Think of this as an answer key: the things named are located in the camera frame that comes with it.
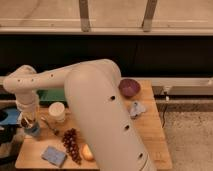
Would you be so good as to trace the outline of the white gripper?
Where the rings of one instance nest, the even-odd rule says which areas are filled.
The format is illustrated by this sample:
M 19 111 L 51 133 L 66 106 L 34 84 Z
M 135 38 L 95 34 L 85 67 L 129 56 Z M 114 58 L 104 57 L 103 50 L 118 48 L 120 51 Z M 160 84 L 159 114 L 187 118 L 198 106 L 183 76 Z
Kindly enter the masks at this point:
M 17 100 L 16 105 L 18 110 L 22 113 L 23 116 L 28 117 L 29 127 L 33 127 L 36 122 L 36 113 L 39 107 L 39 98 L 35 96 L 30 99 L 28 102 L 22 100 Z

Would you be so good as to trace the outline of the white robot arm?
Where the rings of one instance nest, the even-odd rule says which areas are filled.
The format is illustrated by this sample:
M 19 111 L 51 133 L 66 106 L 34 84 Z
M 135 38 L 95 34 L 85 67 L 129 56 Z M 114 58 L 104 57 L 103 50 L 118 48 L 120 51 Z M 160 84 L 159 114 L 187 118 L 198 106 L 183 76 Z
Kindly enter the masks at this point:
M 3 80 L 17 107 L 32 111 L 39 89 L 64 89 L 66 101 L 100 171 L 157 171 L 122 101 L 121 72 L 109 60 L 93 60 L 36 72 L 23 65 Z

